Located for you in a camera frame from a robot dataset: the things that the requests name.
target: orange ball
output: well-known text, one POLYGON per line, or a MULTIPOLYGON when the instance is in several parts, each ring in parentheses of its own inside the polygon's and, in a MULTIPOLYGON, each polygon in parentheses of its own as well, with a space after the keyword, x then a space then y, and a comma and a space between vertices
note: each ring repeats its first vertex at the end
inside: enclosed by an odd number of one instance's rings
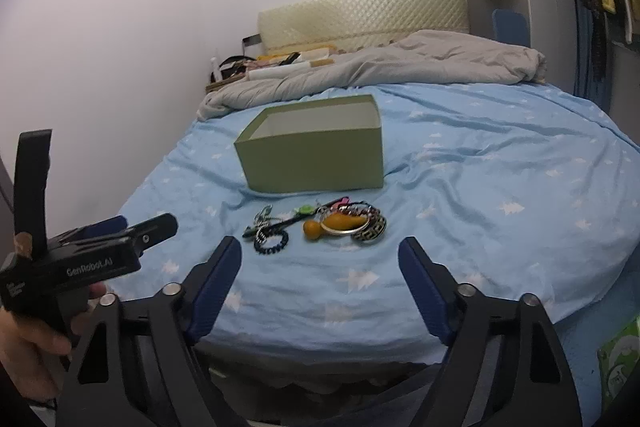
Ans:
POLYGON ((305 237, 311 241, 320 239, 320 236, 322 235, 322 227, 320 226, 320 223, 313 219, 305 221, 302 225, 302 230, 305 233, 305 237))

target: open storage box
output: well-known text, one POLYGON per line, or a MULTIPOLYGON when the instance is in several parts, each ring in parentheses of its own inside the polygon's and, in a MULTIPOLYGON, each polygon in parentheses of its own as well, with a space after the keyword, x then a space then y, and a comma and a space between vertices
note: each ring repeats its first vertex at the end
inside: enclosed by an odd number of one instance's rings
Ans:
POLYGON ((380 112, 370 94, 269 107, 235 146, 258 192, 383 185, 380 112))

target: black beaded bracelet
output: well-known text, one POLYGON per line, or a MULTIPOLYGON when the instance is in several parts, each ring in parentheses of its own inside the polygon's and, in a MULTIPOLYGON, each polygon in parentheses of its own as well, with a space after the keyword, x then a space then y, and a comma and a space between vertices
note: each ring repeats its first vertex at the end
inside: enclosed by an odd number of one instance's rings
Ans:
POLYGON ((278 253, 280 250, 282 250, 284 247, 287 246, 288 242, 289 242, 289 234, 287 233, 286 230, 273 229, 273 230, 270 230, 269 232, 257 233, 254 238, 254 248, 258 253, 261 253, 263 255, 270 255, 272 253, 278 253), (277 235, 279 235, 282 238, 277 245, 274 245, 273 247, 269 247, 269 248, 265 248, 262 246, 264 242, 267 240, 267 238, 275 237, 277 235))

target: human hand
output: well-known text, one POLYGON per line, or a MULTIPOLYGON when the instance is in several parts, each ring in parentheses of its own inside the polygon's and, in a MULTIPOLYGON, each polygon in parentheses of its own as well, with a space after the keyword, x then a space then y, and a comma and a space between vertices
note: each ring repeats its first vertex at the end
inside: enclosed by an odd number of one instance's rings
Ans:
MULTIPOLYGON (((106 293, 104 283, 90 286, 90 298, 106 293)), ((81 334, 91 311, 74 317, 71 329, 81 334)), ((60 390, 45 366, 42 354, 64 356, 71 352, 71 342, 45 322, 15 315, 0 308, 0 362, 21 395, 45 402, 55 398, 60 390)))

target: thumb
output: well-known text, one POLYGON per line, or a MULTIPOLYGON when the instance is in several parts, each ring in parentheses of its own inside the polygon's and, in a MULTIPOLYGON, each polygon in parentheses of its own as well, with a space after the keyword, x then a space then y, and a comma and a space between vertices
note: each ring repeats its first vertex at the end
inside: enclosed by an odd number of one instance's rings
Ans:
POLYGON ((52 355, 68 355, 71 352, 69 339, 44 321, 21 315, 13 315, 13 317, 18 335, 27 342, 35 344, 52 355))

